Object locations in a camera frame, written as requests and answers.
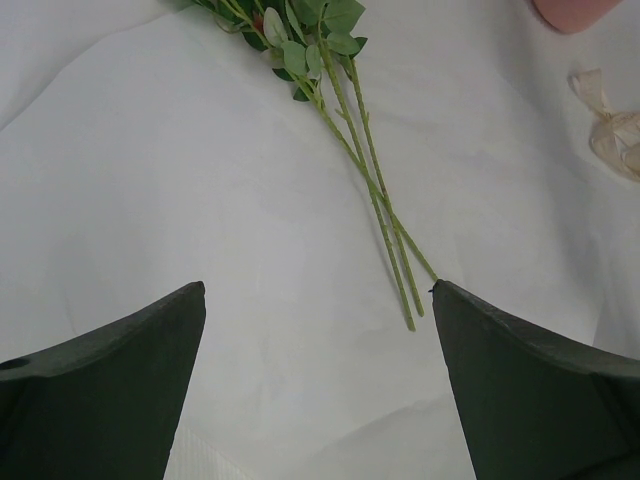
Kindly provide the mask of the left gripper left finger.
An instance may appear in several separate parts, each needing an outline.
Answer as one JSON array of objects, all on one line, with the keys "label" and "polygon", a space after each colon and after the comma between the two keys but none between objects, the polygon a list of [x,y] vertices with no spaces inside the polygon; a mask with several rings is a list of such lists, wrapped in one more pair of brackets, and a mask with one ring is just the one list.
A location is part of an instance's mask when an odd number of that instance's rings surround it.
[{"label": "left gripper left finger", "polygon": [[164,477],[205,326],[205,286],[1,365],[4,479]]}]

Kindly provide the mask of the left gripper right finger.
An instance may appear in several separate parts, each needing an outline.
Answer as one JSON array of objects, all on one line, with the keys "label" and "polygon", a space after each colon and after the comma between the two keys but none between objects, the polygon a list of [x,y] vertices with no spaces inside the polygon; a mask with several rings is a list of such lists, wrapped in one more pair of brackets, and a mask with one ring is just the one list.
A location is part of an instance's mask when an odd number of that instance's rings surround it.
[{"label": "left gripper right finger", "polygon": [[639,363],[439,280],[433,311],[479,479],[636,479]]}]

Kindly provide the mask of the white wrapping paper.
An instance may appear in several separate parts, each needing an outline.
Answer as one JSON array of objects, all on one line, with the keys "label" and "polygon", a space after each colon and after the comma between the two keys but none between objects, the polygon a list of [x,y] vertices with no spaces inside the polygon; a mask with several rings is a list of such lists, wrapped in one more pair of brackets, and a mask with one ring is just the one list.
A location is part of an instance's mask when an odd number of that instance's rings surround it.
[{"label": "white wrapping paper", "polygon": [[[191,281],[207,323],[172,479],[470,479],[431,315],[410,332],[361,178],[198,8],[5,1],[1,356]],[[639,5],[559,35],[527,1],[370,1],[359,77],[394,208],[437,274],[639,353],[639,187],[568,82],[639,106]]]}]

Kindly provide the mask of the cream printed ribbon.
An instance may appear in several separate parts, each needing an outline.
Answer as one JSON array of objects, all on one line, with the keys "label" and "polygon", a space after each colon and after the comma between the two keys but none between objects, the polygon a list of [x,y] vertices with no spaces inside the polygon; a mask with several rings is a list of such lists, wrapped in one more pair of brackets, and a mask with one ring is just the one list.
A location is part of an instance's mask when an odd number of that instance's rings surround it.
[{"label": "cream printed ribbon", "polygon": [[576,97],[594,114],[589,146],[621,178],[639,182],[639,112],[614,111],[603,90],[602,72],[593,69],[571,75]]}]

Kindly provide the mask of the pink flower bouquet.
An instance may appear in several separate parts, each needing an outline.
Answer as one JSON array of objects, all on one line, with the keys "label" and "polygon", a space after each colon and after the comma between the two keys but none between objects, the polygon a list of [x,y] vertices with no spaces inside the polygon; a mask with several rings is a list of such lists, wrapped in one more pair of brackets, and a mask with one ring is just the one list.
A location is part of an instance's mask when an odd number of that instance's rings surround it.
[{"label": "pink flower bouquet", "polygon": [[379,229],[365,239],[347,224],[339,246],[351,258],[362,250],[383,251],[380,261],[393,277],[403,320],[409,331],[415,331],[415,320],[426,312],[411,263],[418,262],[431,281],[438,277],[399,220],[384,182],[355,62],[367,42],[353,35],[364,6],[358,1],[169,1],[165,5],[215,42],[217,65],[246,64],[239,86],[213,87],[223,100],[234,93],[252,95],[217,108],[216,117],[224,124],[219,137],[235,132],[242,144],[257,143],[259,131],[246,129],[239,119],[239,111],[245,109],[263,121],[264,144],[274,154],[285,144],[277,129],[287,126],[294,137],[306,140],[311,149],[306,159],[325,157],[321,142],[328,138],[335,150],[331,161],[351,161],[351,171],[362,177],[373,208],[370,216]]}]

